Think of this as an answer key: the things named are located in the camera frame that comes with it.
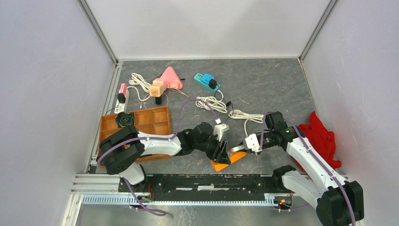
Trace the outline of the black power adapter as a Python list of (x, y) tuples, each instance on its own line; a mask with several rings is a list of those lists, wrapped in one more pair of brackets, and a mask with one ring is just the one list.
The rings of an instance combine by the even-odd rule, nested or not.
[(208, 83), (208, 86), (209, 86), (211, 89), (216, 89), (216, 87), (217, 87), (217, 81), (214, 80), (214, 79), (210, 79), (210, 80), (209, 80), (209, 83)]

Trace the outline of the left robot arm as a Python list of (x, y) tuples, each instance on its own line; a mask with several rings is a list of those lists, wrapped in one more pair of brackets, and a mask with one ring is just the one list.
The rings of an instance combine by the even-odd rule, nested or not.
[(138, 158), (158, 154), (184, 156), (199, 150), (214, 163), (229, 165), (227, 141), (223, 139), (227, 130), (226, 124), (211, 126), (203, 122), (175, 134), (154, 135), (129, 125), (100, 143), (97, 163), (105, 167), (107, 174), (119, 175), (135, 191), (142, 192), (148, 186), (148, 179), (143, 167), (136, 163)]

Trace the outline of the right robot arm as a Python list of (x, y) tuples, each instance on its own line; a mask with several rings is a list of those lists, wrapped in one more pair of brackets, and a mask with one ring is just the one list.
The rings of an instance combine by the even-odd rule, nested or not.
[(308, 138), (279, 111), (263, 116), (263, 130), (243, 139), (232, 153), (258, 154), (265, 148), (281, 147), (296, 160), (309, 178), (291, 165), (273, 171), (272, 187), (290, 190), (311, 205), (324, 226), (354, 226), (364, 219), (363, 188), (334, 170), (314, 149)]

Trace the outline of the orange power strip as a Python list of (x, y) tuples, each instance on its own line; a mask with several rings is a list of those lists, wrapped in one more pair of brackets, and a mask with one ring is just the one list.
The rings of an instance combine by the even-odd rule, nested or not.
[(229, 160), (228, 163), (217, 163), (215, 161), (211, 161), (211, 165), (216, 172), (219, 172), (227, 168), (231, 164), (237, 162), (238, 160), (244, 158), (247, 155), (246, 152), (231, 152), (231, 151), (228, 151), (227, 154)]

